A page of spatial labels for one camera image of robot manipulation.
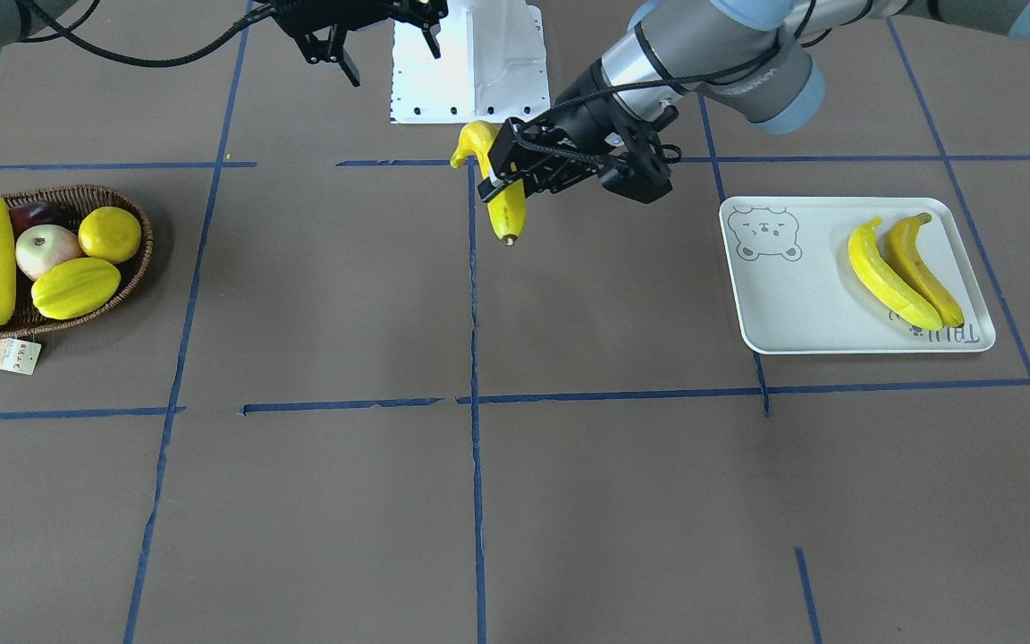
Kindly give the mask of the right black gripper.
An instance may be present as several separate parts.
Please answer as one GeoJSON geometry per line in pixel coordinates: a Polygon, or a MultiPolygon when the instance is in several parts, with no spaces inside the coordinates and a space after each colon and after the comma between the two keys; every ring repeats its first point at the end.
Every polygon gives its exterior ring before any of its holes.
{"type": "Polygon", "coordinates": [[[304,44],[304,60],[335,65],[352,87],[360,87],[360,74],[346,49],[349,31],[393,16],[417,26],[434,60],[440,60],[437,36],[447,1],[274,1],[275,23],[298,45],[304,44]],[[327,31],[327,37],[319,38],[319,31],[327,31]]]}

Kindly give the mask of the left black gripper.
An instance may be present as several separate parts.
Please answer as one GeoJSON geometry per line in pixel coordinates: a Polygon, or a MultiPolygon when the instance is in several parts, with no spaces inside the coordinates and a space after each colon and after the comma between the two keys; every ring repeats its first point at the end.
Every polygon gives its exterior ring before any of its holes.
{"type": "Polygon", "coordinates": [[[597,178],[597,156],[662,143],[659,134],[679,115],[673,102],[659,99],[657,117],[646,121],[630,113],[618,98],[626,91],[657,86],[654,81],[609,84],[600,63],[594,63],[568,86],[555,106],[530,121],[506,118],[489,151],[497,174],[483,173],[477,185],[479,199],[491,203],[507,191],[523,199],[540,192],[559,194],[590,176],[597,178]]]}

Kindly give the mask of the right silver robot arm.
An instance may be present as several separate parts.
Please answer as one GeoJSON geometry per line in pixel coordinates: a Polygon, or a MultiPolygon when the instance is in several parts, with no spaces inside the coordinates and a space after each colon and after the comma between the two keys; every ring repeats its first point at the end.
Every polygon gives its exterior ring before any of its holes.
{"type": "Polygon", "coordinates": [[[73,1],[0,1],[0,48],[37,44],[44,40],[39,32],[48,30],[49,39],[69,41],[74,47],[102,60],[131,68],[180,68],[204,60],[250,26],[273,21],[297,45],[304,62],[334,65],[352,87],[358,87],[359,69],[346,49],[349,34],[381,21],[409,25],[420,33],[430,57],[438,60],[442,50],[437,34],[442,21],[450,13],[445,1],[258,1],[254,8],[234,21],[204,47],[186,55],[151,60],[105,49],[78,36],[78,21],[60,22],[60,16],[73,6],[73,1]]]}

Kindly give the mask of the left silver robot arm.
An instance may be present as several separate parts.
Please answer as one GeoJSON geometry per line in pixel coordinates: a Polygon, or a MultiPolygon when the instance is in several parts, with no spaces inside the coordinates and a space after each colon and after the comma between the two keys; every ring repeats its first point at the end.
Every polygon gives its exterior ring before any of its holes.
{"type": "Polygon", "coordinates": [[[790,133],[824,99],[809,46],[838,26],[887,16],[1030,41],[1030,1],[649,1],[554,105],[503,123],[479,196],[556,194],[596,176],[626,199],[661,199],[681,155],[659,133],[679,99],[698,94],[765,133],[790,133]]]}

